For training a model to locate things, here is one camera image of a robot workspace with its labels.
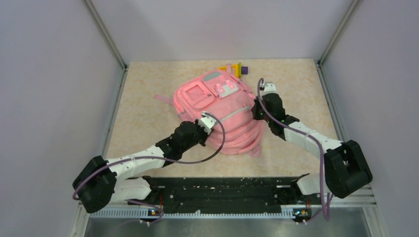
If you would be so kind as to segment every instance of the white wall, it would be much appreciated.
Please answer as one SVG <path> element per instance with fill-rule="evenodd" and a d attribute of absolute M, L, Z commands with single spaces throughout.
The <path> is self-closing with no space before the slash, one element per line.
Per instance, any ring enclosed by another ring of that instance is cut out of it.
<path fill-rule="evenodd" d="M 351 0 L 93 0 L 124 60 L 320 58 Z"/>
<path fill-rule="evenodd" d="M 325 64 L 391 236 L 417 236 L 419 1 L 363 1 Z"/>
<path fill-rule="evenodd" d="M 68 236 L 121 69 L 81 0 L 1 1 L 0 62 L 0 236 Z"/>

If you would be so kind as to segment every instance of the pink backpack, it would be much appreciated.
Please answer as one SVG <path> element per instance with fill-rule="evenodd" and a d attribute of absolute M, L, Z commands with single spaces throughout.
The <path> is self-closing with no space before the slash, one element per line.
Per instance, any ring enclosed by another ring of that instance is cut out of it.
<path fill-rule="evenodd" d="M 265 125 L 264 121 L 253 120 L 254 99 L 251 88 L 242 80 L 215 70 L 181 85 L 174 93 L 173 104 L 182 121 L 199 119 L 203 111 L 220 119 L 226 132 L 222 153 L 259 157 Z M 216 125 L 207 144 L 217 149 L 221 141 L 221 127 Z"/>

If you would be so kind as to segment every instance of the floor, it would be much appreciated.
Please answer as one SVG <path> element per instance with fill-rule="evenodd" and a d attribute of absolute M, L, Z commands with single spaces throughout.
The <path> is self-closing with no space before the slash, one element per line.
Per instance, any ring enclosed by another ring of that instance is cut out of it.
<path fill-rule="evenodd" d="M 287 114 L 336 139 L 334 125 L 313 59 L 240 60 L 249 67 L 244 82 L 254 88 L 259 78 L 275 83 Z M 183 83 L 206 72 L 238 63 L 238 60 L 132 62 L 113 128 L 107 158 L 117 158 L 146 149 L 170 136 L 179 126 L 174 107 L 156 100 L 156 94 L 172 97 Z M 172 164 L 142 175 L 154 177 L 266 177 L 318 173 L 319 160 L 267 130 L 258 158 L 247 154 L 215 158 L 196 165 Z M 214 149 L 195 146 L 182 160 L 206 158 Z"/>

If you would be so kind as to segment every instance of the yellow toy piece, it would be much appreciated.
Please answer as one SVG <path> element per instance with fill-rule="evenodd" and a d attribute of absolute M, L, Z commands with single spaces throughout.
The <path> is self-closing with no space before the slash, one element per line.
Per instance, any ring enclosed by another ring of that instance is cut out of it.
<path fill-rule="evenodd" d="M 223 71 L 227 71 L 227 65 L 223 66 L 223 67 L 219 67 L 218 69 L 223 70 Z M 238 63 L 238 64 L 233 64 L 231 65 L 231 69 L 234 69 L 234 75 L 238 78 L 240 78 L 243 75 L 247 75 L 249 68 L 248 67 L 243 67 L 242 63 Z"/>

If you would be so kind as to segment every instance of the purple cable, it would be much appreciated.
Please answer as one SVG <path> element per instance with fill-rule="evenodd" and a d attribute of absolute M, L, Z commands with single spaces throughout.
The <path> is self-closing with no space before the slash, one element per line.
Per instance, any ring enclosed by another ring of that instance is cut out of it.
<path fill-rule="evenodd" d="M 334 195 L 333 195 L 333 194 L 332 194 L 332 195 L 328 194 L 328 198 L 327 198 L 328 202 L 327 202 L 326 206 L 329 206 L 329 208 L 327 209 L 327 213 L 328 213 L 329 217 L 330 217 L 330 202 L 332 201 L 333 197 L 334 197 Z M 316 217 L 318 217 L 318 216 L 319 216 L 319 214 L 320 214 L 320 212 L 322 212 L 322 210 L 323 210 L 323 207 L 322 207 L 322 209 L 321 209 L 321 210 L 319 210 L 316 214 L 314 214 L 314 216 L 312 216 L 312 217 L 310 218 L 310 220 L 306 221 L 306 223 L 310 223 L 310 222 L 312 222 L 314 219 L 316 219 Z"/>
<path fill-rule="evenodd" d="M 330 197 L 329 197 L 329 194 L 328 194 L 328 198 L 327 198 L 328 202 L 327 203 L 330 203 L 332 201 L 333 197 L 334 197 L 333 194 Z M 312 222 L 314 219 L 316 219 L 319 216 L 320 212 L 322 212 L 321 209 L 318 212 L 316 212 L 316 214 L 314 214 L 308 221 L 306 221 L 306 223 L 308 224 L 308 223 Z M 298 225 L 298 223 L 295 222 L 295 221 L 280 221 L 280 222 L 284 223 L 284 224 Z"/>
<path fill-rule="evenodd" d="M 165 212 L 163 211 L 163 209 L 162 209 L 162 208 L 160 208 L 160 207 L 158 207 L 158 206 L 154 206 L 154 205 L 151 205 L 151 204 L 148 204 L 148 203 L 144 203 L 144 202 L 140 202 L 140 201 L 136 201 L 136 200 L 126 200 L 126 201 L 131 202 L 131 203 L 134 203 L 134 204 L 137 204 L 137 205 L 149 206 L 149 207 L 151 207 L 151 208 L 154 208 L 154 209 L 158 209 L 158 210 L 160 210 L 160 212 L 161 212 L 161 213 L 160 213 L 159 217 L 158 217 L 156 220 L 154 220 L 154 221 L 150 222 L 150 225 L 153 225 L 153 224 L 155 224 L 155 223 L 157 223 L 157 222 L 161 221 L 161 220 L 162 220 L 162 218 L 163 218 L 163 215 L 164 215 L 164 213 L 165 213 Z M 121 226 L 126 225 L 126 224 L 131 223 L 131 222 L 140 222 L 140 220 L 137 220 L 137 219 L 131 219 L 131 220 L 124 221 L 124 222 L 122 222 L 121 224 L 119 224 L 119 225 L 117 225 L 116 227 L 114 227 L 112 230 L 110 230 L 110 231 L 109 231 L 109 232 L 105 235 L 105 237 L 106 237 L 106 236 L 108 236 L 110 233 L 114 232 L 115 230 L 119 229 Z"/>
<path fill-rule="evenodd" d="M 259 82 L 257 83 L 257 98 L 258 98 L 258 100 L 259 100 L 259 103 L 260 103 L 260 105 L 261 105 L 261 107 L 262 107 L 262 109 L 263 109 L 263 111 L 265 111 L 265 113 L 273 120 L 273 121 L 275 121 L 277 124 L 279 124 L 279 125 L 281 125 L 282 127 L 284 127 L 284 128 L 287 128 L 287 129 L 289 129 L 289 130 L 291 130 L 291 131 L 294 131 L 294 132 L 296 132 L 296 133 L 299 133 L 299 134 L 302 134 L 302 135 L 304 135 L 304 136 L 307 136 L 307 133 L 305 133 L 305 132 L 303 132 L 303 131 L 300 131 L 300 130 L 297 130 L 297 129 L 295 129 L 295 128 L 293 128 L 293 127 L 290 127 L 290 126 L 288 126 L 288 125 L 286 125 L 286 124 L 284 124 L 284 123 L 281 123 L 279 120 L 277 120 L 277 119 L 275 119 L 269 112 L 268 112 L 268 110 L 266 109 L 266 107 L 265 107 L 265 105 L 263 104 L 263 101 L 262 101 L 262 98 L 261 98 L 261 96 L 260 96 L 260 85 L 263 83 L 263 78 L 261 78 L 261 79 L 259 79 Z M 324 200 L 324 194 L 325 194 L 325 189 L 324 189 L 324 184 L 323 184 L 323 165 L 324 165 L 324 151 L 323 151 L 323 146 L 322 146 L 322 144 L 320 143 L 320 141 L 319 140 L 317 140 L 315 137 L 313 137 L 312 135 L 309 135 L 308 134 L 308 137 L 311 139 L 311 140 L 313 140 L 316 144 L 317 144 L 317 146 L 319 146 L 319 149 L 320 149 L 320 196 L 321 196 L 321 198 L 320 198 L 320 201 L 322 202 L 322 212 L 323 212 L 323 215 L 324 215 L 324 217 L 325 217 L 325 220 L 326 221 L 329 221 L 330 220 L 330 211 L 329 211 L 329 209 L 330 209 L 330 202 L 328 202 L 327 204 L 325 203 L 325 200 Z"/>
<path fill-rule="evenodd" d="M 174 162 L 174 163 L 179 163 L 179 164 L 199 164 L 199 163 L 202 163 L 202 162 L 205 162 L 205 161 L 208 161 L 208 160 L 210 160 L 210 159 L 212 159 L 214 156 L 216 156 L 220 151 L 221 151 L 221 149 L 223 148 L 223 146 L 224 146 L 224 143 L 225 143 L 225 129 L 224 129 L 224 126 L 222 125 L 222 123 L 221 123 L 221 121 L 219 120 L 219 119 L 217 119 L 214 115 L 212 115 L 212 114 L 210 114 L 210 113 L 205 113 L 205 115 L 207 115 L 207 116 L 210 116 L 211 118 L 213 118 L 215 121 L 217 121 L 217 123 L 218 124 L 220 124 L 220 127 L 221 127 L 221 130 L 222 130 L 222 134 L 223 134 L 223 140 L 222 140 L 222 142 L 221 142 L 221 146 L 211 155 L 211 156 L 209 156 L 209 157 L 207 157 L 207 158 L 205 158 L 205 159 L 203 159 L 203 160 L 199 160 L 199 161 L 179 161 L 179 160 L 174 160 L 174 159 L 168 159 L 168 158 L 164 158 L 164 157 L 153 157 L 153 156 L 146 156 L 146 157 L 135 157 L 135 159 L 161 159 L 161 160 L 165 160 L 165 161 L 170 161 L 170 162 Z M 95 177 L 97 174 L 99 174 L 100 172 L 102 172 L 103 170 L 105 170 L 105 169 L 107 169 L 107 168 L 109 168 L 109 167 L 111 167 L 111 166 L 114 166 L 114 165 L 117 165 L 117 164 L 120 164 L 120 163 L 124 163 L 124 162 L 127 162 L 127 161 L 131 161 L 131 158 L 126 158 L 126 159 L 122 159 L 122 160 L 119 160 L 119 161 L 116 161 L 116 162 L 114 162 L 114 163 L 111 163 L 111 164 L 107 164 L 107 165 L 105 165 L 104 167 L 101 167 L 101 168 L 99 168 L 97 171 L 95 171 L 95 172 L 93 172 L 91 175 L 89 175 L 85 180 L 83 180 L 83 182 L 81 182 L 78 186 L 77 186 L 77 188 L 74 190 L 74 193 L 73 193 L 73 200 L 80 200 L 78 197 L 76 197 L 77 196 L 77 193 L 79 193 L 79 191 L 80 191 L 80 189 L 84 186 L 84 185 L 86 185 L 86 183 L 90 180 L 90 179 L 92 179 L 93 177 Z"/>

